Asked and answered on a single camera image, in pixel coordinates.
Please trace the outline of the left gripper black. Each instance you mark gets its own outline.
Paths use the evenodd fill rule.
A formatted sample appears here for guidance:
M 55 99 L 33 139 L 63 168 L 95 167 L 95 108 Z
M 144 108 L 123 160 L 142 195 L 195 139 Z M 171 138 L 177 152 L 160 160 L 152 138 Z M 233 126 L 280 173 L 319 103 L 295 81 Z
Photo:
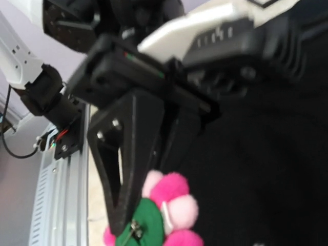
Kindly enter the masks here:
M 163 112 L 167 105 L 180 108 L 167 110 L 162 124 L 156 168 L 163 173 L 177 171 L 201 126 L 220 117 L 220 104 L 188 82 L 179 60 L 162 64 L 109 34 L 91 47 L 67 92 L 104 111 L 128 93 L 138 92 L 154 96 Z

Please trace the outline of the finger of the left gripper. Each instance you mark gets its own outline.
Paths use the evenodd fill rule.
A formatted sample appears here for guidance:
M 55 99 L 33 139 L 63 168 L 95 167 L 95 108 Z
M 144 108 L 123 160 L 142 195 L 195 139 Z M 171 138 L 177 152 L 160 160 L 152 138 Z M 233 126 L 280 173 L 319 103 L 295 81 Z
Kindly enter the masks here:
M 88 143 L 104 191 L 110 229 L 116 236 L 132 219 L 147 173 L 154 167 L 163 116 L 161 99 L 132 91 L 91 118 Z

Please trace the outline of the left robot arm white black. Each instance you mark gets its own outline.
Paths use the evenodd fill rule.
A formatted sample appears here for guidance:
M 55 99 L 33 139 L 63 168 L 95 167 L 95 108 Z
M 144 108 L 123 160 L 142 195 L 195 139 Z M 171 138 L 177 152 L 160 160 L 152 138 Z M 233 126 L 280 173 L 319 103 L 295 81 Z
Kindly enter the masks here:
M 185 18 L 181 1 L 11 1 L 41 32 L 80 54 L 69 80 L 34 55 L 4 20 L 1 69 L 28 110 L 65 135 L 56 158 L 90 146 L 115 235 L 132 220 L 141 187 L 154 168 L 174 167 L 219 103 L 192 84 L 182 47 L 160 39 L 166 24 Z

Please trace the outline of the flower brooch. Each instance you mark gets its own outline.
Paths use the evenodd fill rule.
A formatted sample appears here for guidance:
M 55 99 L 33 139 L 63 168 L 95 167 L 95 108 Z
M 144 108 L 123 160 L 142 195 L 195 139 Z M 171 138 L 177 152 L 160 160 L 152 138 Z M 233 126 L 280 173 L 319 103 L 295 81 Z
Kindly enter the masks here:
M 197 200 L 190 194 L 184 176 L 152 170 L 147 174 L 132 220 L 119 236 L 107 228 L 104 244 L 203 245 L 203 239 L 191 229 L 198 212 Z

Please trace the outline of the black t-shirt blue logo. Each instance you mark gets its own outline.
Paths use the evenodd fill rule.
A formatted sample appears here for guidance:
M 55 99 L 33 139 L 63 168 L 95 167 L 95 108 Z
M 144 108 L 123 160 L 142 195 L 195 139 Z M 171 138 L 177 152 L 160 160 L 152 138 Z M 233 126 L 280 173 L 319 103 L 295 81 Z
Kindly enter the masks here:
M 205 245 L 327 245 L 327 17 L 281 16 L 189 51 L 220 117 L 179 171 Z

